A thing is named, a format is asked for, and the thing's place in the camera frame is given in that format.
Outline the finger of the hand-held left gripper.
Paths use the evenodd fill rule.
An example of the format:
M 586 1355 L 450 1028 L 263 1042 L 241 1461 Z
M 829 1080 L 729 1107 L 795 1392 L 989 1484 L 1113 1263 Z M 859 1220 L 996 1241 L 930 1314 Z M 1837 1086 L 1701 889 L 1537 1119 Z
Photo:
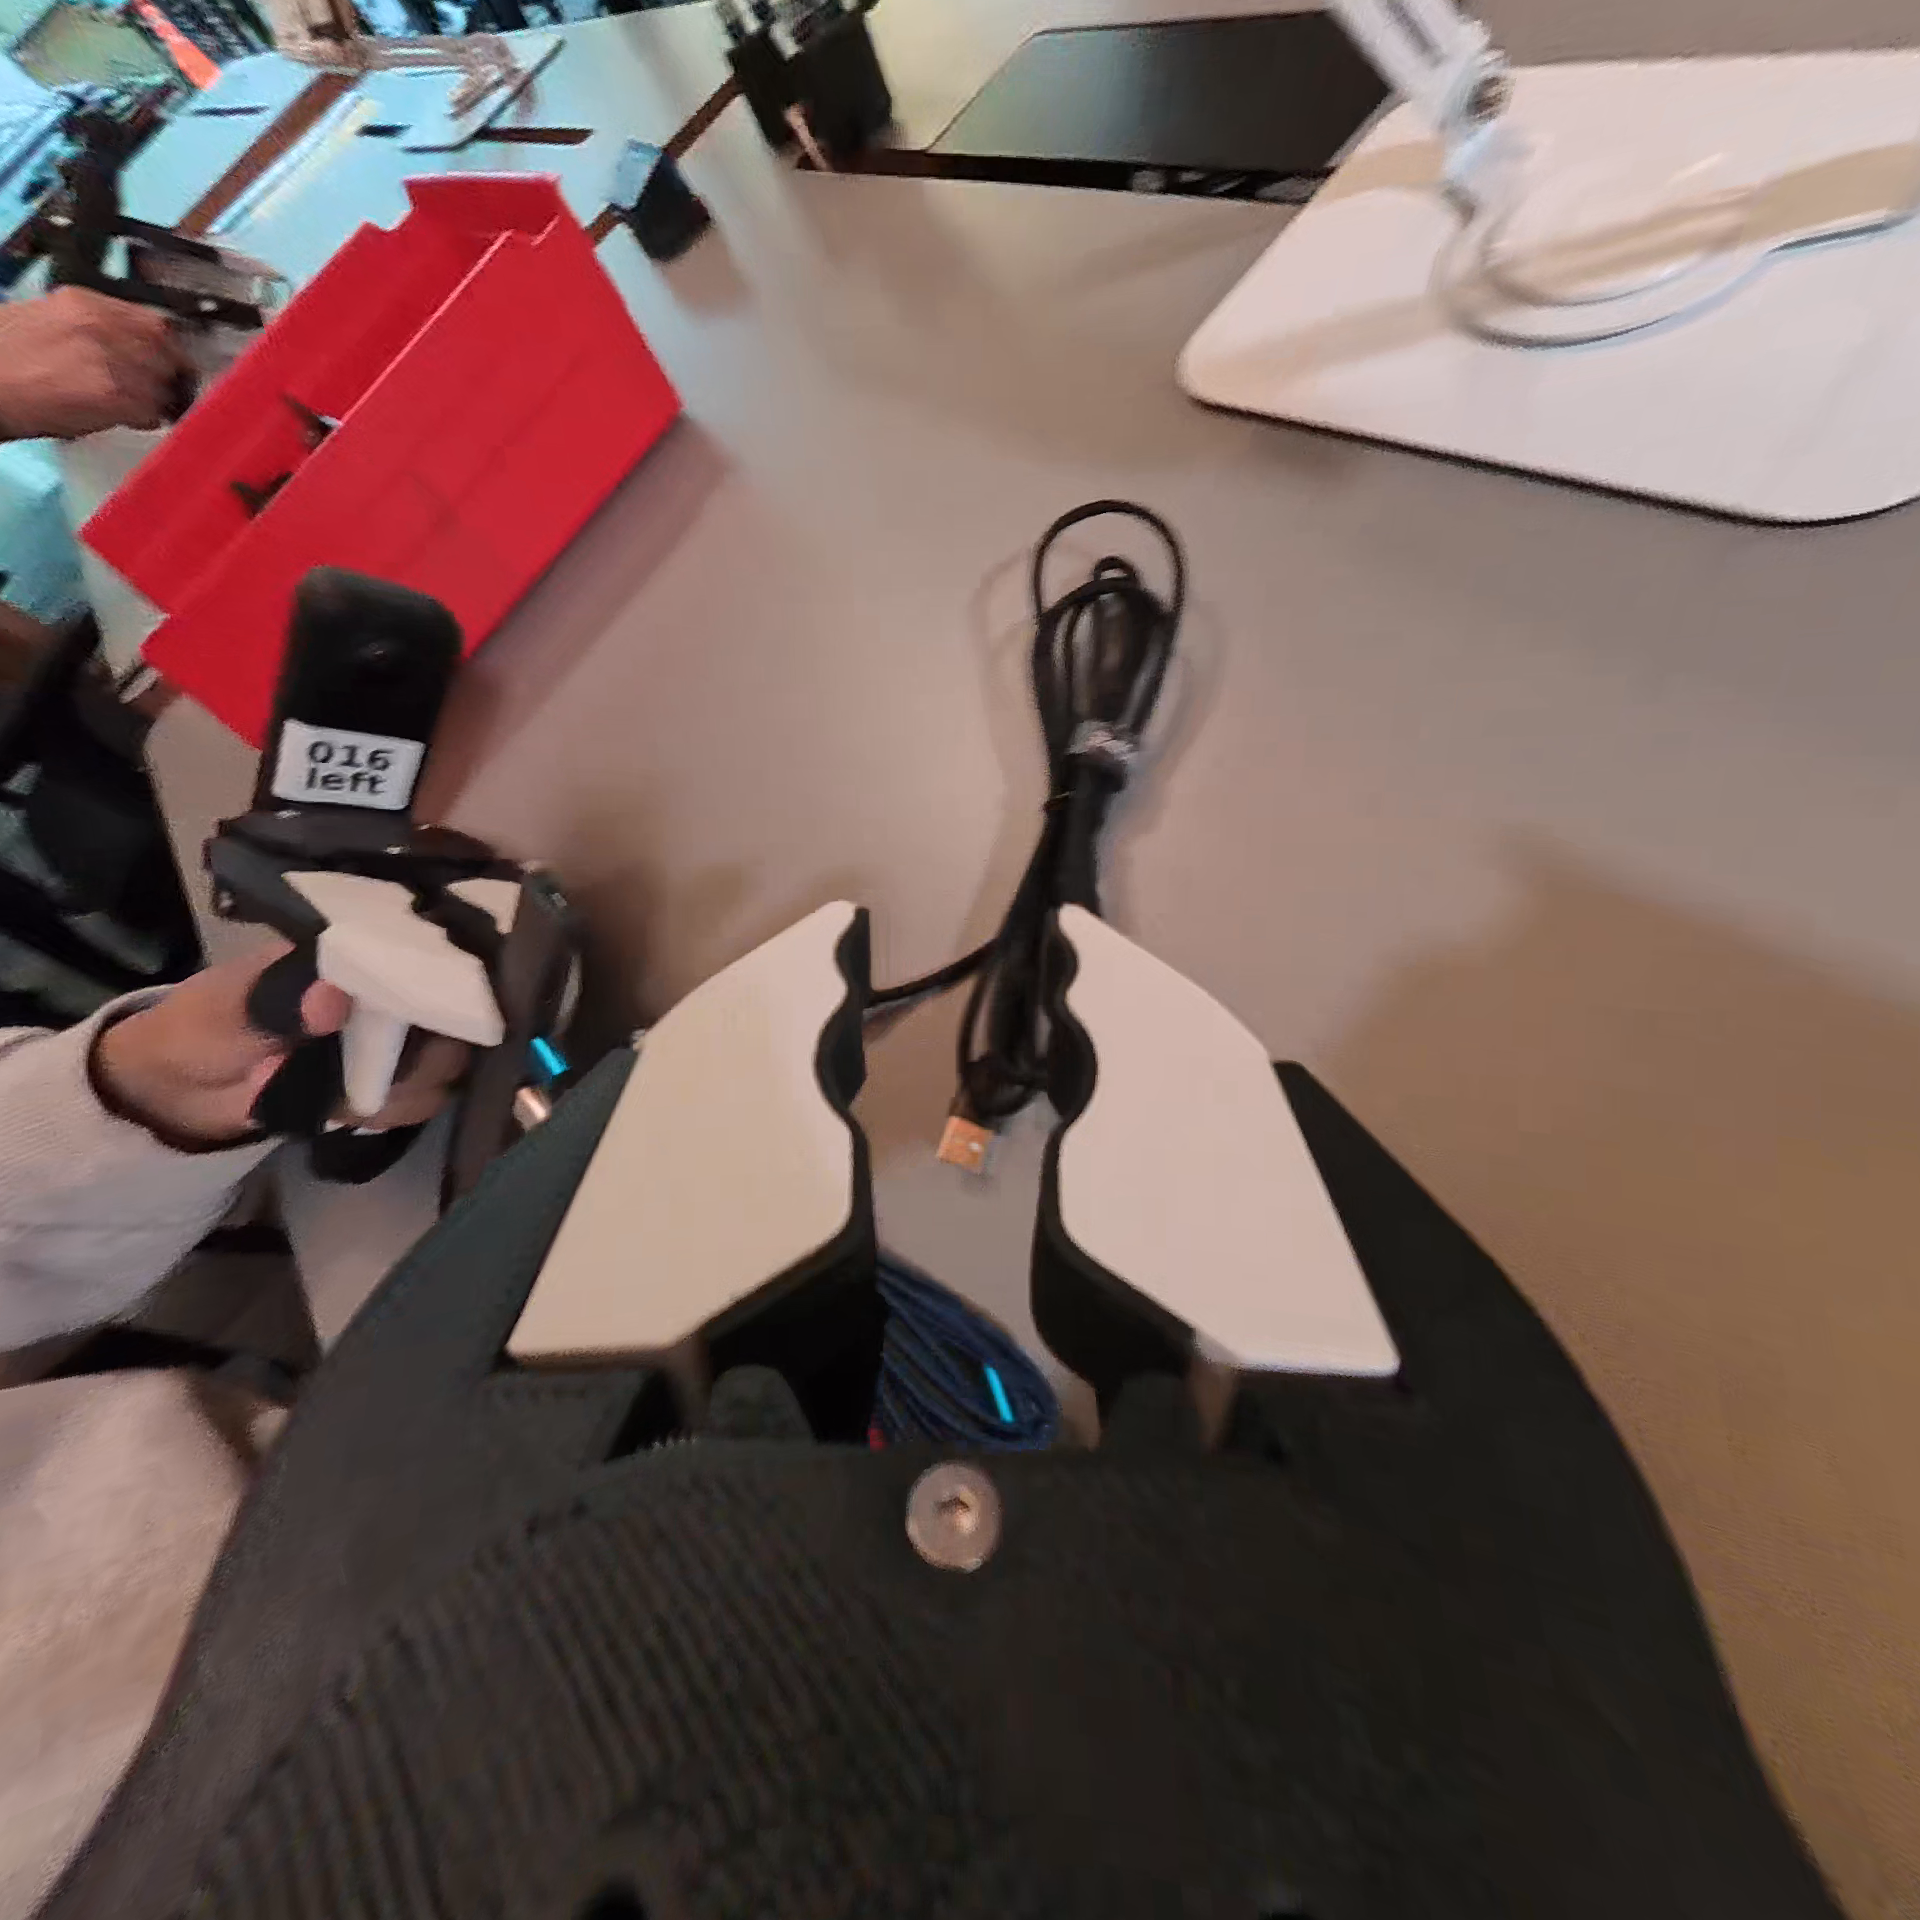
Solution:
M 353 940 L 322 932 L 322 978 L 349 994 L 341 1033 L 355 1038 L 381 1024 L 419 1028 L 472 1046 L 504 1038 L 504 1016 L 484 964 L 444 940 Z
M 399 882 L 331 869 L 290 871 L 290 889 L 344 940 L 444 940 L 445 928 L 419 912 Z

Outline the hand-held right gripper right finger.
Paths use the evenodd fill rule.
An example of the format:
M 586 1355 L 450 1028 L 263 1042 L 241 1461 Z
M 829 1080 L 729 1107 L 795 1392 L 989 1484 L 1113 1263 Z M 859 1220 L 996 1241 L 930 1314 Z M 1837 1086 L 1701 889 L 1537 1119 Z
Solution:
M 1386 1380 L 1400 1351 L 1265 1044 L 1095 912 L 1056 913 L 1032 1311 L 1083 1380 Z

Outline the red plastic bin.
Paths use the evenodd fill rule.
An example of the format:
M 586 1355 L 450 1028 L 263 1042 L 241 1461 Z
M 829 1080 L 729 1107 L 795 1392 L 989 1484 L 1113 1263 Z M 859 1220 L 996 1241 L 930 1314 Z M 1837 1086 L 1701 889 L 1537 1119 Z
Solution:
M 474 655 L 683 413 L 556 179 L 417 176 L 84 519 L 141 656 L 268 743 L 298 584 L 445 605 Z

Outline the small black clip blue tag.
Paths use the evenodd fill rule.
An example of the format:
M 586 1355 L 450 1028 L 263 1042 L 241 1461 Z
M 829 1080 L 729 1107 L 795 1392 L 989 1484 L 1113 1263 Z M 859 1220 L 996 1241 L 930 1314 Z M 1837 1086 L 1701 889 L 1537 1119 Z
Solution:
M 705 200 L 684 179 L 677 156 L 647 140 L 627 140 L 610 179 L 608 217 L 655 264 L 684 257 L 710 229 Z

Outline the black desk pad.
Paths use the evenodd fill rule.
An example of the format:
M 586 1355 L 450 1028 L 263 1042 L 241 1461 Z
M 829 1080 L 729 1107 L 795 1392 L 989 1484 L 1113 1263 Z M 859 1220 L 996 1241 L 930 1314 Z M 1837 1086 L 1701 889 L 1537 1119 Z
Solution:
M 1058 28 L 924 156 L 949 179 L 1301 205 L 1386 103 L 1328 12 Z

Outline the person's grey hoodie torso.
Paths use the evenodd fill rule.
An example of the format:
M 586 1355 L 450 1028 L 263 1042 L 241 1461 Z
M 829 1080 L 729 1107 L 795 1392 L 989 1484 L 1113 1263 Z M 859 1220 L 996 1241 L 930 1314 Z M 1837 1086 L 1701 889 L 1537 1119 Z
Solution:
M 2 1393 L 2 1916 L 33 1916 L 161 1705 L 285 1412 L 147 1371 Z

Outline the person's left forearm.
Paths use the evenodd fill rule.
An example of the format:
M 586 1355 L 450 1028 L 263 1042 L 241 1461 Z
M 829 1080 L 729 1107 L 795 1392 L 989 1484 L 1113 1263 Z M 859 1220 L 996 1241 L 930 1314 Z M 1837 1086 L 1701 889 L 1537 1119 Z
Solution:
M 170 991 L 138 991 L 66 1030 L 2 1034 L 2 1349 L 135 1308 L 276 1155 L 159 1133 L 105 1093 L 98 1044 Z

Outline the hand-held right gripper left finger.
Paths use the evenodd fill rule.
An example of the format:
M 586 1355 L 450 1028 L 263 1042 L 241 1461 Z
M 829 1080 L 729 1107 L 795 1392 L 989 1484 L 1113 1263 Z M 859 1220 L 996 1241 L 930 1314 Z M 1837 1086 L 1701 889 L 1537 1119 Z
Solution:
M 509 1336 L 523 1366 L 662 1356 L 868 1288 L 870 918 L 833 899 L 687 992 L 634 1067 Z

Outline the person's left hand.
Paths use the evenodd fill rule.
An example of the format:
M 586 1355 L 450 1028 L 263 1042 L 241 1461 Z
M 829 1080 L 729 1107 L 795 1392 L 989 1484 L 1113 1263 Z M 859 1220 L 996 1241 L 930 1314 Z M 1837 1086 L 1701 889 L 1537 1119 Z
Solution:
M 294 1044 L 254 1024 L 249 1008 L 258 978 L 287 953 L 263 946 L 227 958 L 105 1024 L 90 1056 L 103 1101 L 179 1148 L 212 1151 L 268 1138 L 254 1110 Z M 331 1036 L 349 1013 L 351 997 L 319 980 L 300 1001 L 302 1034 Z M 464 1044 L 430 1034 L 393 1082 L 386 1107 L 358 1118 L 349 1113 L 344 1124 L 388 1133 L 435 1119 L 457 1099 L 468 1058 Z

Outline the white monitor stand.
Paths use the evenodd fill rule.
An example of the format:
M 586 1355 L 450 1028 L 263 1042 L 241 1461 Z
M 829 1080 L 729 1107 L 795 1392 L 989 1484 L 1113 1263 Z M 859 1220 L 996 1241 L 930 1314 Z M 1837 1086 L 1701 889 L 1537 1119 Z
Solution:
M 1512 66 L 1459 4 L 1331 13 L 1389 104 L 1188 396 L 1761 525 L 1915 500 L 1915 50 Z

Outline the black desk holder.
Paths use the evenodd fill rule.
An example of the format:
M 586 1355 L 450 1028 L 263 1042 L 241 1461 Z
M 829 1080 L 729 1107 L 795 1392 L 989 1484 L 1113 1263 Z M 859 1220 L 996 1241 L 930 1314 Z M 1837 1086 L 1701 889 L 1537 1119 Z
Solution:
M 837 171 L 894 125 L 873 3 L 716 3 L 729 63 L 778 153 Z

